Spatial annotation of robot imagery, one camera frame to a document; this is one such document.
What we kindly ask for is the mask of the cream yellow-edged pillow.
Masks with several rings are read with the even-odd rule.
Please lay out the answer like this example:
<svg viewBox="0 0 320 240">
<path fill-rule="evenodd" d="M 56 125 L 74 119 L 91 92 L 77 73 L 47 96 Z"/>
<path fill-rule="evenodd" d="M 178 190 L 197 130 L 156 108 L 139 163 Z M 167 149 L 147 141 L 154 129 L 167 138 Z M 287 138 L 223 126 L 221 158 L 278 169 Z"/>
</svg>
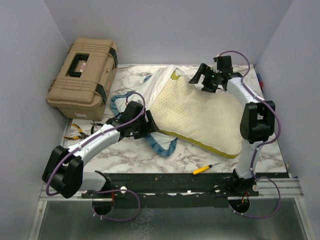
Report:
<svg viewBox="0 0 320 240">
<path fill-rule="evenodd" d="M 230 93 L 201 91 L 180 76 L 168 81 L 150 112 L 165 134 L 225 158 L 241 152 L 243 108 Z"/>
</svg>

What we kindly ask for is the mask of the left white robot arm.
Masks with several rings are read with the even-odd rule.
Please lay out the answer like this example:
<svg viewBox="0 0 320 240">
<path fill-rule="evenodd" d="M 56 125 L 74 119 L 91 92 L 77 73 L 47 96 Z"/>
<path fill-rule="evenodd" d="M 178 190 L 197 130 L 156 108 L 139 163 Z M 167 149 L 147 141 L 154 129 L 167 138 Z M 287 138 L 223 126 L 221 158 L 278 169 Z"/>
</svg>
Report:
<svg viewBox="0 0 320 240">
<path fill-rule="evenodd" d="M 55 147 L 42 175 L 46 187 L 68 199 L 78 191 L 92 191 L 106 197 L 111 190 L 109 178 L 100 171 L 85 172 L 85 165 L 102 150 L 124 138 L 144 138 L 158 131 L 150 110 L 130 101 L 125 110 L 106 121 L 94 134 L 69 147 Z"/>
</svg>

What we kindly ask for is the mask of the white blue-trimmed pillowcase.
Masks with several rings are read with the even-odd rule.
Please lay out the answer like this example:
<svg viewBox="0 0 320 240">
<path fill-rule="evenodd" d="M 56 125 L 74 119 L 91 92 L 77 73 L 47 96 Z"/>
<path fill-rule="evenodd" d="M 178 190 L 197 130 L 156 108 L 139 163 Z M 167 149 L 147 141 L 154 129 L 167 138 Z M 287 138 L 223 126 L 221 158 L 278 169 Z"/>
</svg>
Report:
<svg viewBox="0 0 320 240">
<path fill-rule="evenodd" d="M 151 109 L 169 80 L 173 80 L 174 78 L 178 79 L 180 76 L 184 77 L 185 73 L 177 66 L 169 65 L 168 67 L 162 67 L 155 73 L 145 77 L 143 84 L 138 87 L 136 92 L 143 96 L 146 109 Z M 111 98 L 110 110 L 114 115 L 118 115 L 125 110 L 125 101 L 127 97 L 130 97 L 130 99 L 134 101 L 141 100 L 139 96 L 133 93 L 134 91 L 130 90 L 127 93 L 114 95 Z M 169 157 L 174 153 L 178 141 L 176 137 L 157 132 L 148 134 L 144 139 L 157 155 L 164 158 Z"/>
</svg>

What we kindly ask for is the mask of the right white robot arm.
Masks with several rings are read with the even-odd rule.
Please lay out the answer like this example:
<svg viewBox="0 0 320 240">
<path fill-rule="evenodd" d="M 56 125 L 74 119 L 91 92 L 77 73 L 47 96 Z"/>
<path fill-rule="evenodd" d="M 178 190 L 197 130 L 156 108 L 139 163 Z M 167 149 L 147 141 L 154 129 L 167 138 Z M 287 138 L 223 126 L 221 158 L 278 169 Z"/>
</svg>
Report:
<svg viewBox="0 0 320 240">
<path fill-rule="evenodd" d="M 261 98 L 247 86 L 244 75 L 233 72 L 230 55 L 218 55 L 213 60 L 216 67 L 201 63 L 188 83 L 197 84 L 203 77 L 202 91 L 215 93 L 221 86 L 222 90 L 232 94 L 243 107 L 239 126 L 242 137 L 240 159 L 234 170 L 236 179 L 229 184 L 230 191 L 240 196 L 248 189 L 245 180 L 255 178 L 255 168 L 262 146 L 268 144 L 269 137 L 274 134 L 276 105 L 272 100 Z"/>
</svg>

